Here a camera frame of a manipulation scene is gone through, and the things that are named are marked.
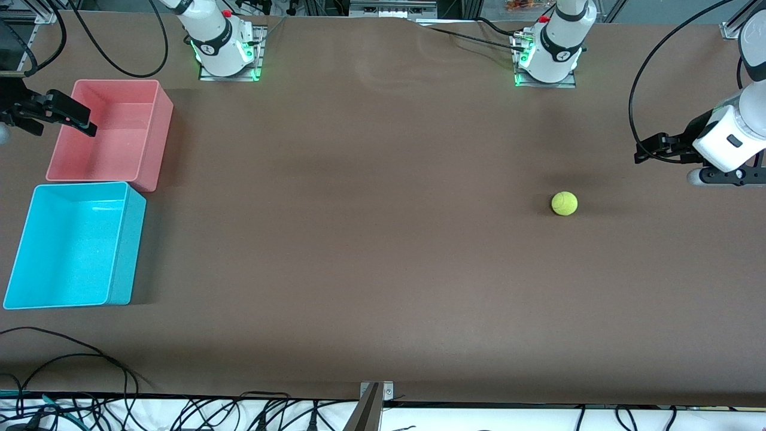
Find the blue bin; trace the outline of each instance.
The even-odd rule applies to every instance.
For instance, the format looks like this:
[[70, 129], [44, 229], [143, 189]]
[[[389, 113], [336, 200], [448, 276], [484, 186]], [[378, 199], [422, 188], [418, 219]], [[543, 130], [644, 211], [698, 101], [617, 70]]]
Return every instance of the blue bin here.
[[145, 209], [128, 183], [37, 186], [3, 307], [128, 304]]

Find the table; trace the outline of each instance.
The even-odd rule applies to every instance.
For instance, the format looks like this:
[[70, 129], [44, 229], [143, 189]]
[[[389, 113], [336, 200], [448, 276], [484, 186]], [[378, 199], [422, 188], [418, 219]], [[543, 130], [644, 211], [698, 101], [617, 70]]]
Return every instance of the table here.
[[[156, 393], [344, 398], [393, 380], [403, 400], [763, 405], [763, 192], [633, 165], [628, 90], [668, 27], [594, 26], [578, 88], [545, 90], [514, 87], [501, 48], [396, 18], [288, 18], [261, 82], [202, 83], [164, 19], [175, 112], [132, 304], [0, 311], [0, 327], [95, 344]], [[121, 78], [65, 20], [66, 50], [28, 86]], [[159, 62], [152, 15], [86, 20], [122, 66]], [[679, 34], [638, 88], [640, 134], [678, 133], [736, 91], [737, 55], [715, 27]], [[0, 280], [57, 130], [0, 148]], [[567, 218], [547, 207], [563, 189], [580, 199]], [[0, 343], [20, 374], [77, 351]], [[31, 389], [121, 380], [81, 359]]]

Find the white robot link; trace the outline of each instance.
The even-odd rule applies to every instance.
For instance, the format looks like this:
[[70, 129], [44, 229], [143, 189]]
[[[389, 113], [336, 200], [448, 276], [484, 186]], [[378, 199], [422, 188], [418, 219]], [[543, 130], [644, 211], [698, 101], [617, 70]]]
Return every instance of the white robot link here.
[[160, 0], [178, 16], [197, 60], [210, 74], [228, 77], [254, 61], [253, 25], [222, 11], [215, 0]]
[[563, 81], [577, 67], [596, 15], [593, 0], [558, 0], [550, 19], [541, 17], [523, 30], [525, 52], [518, 66], [542, 83]]
[[751, 13], [738, 43], [753, 82], [692, 120], [680, 135], [658, 133], [637, 143], [635, 163], [678, 156], [675, 163], [702, 164], [687, 176], [695, 186], [766, 184], [766, 168], [761, 167], [766, 149], [766, 3]]

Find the yellow-green ball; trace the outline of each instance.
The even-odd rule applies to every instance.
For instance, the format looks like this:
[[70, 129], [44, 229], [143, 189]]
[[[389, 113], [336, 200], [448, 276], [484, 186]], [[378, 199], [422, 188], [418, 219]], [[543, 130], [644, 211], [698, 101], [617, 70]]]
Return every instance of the yellow-green ball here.
[[577, 196], [570, 192], [558, 192], [551, 199], [551, 208], [560, 216], [569, 216], [577, 211]]

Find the pink bin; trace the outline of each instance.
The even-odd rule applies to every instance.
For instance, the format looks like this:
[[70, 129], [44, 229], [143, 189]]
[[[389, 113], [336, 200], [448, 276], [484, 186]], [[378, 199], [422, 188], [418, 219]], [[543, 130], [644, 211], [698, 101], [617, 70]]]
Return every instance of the pink bin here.
[[157, 189], [173, 102], [154, 80], [74, 83], [72, 98], [90, 108], [96, 137], [62, 127], [45, 178], [48, 181], [127, 181]]

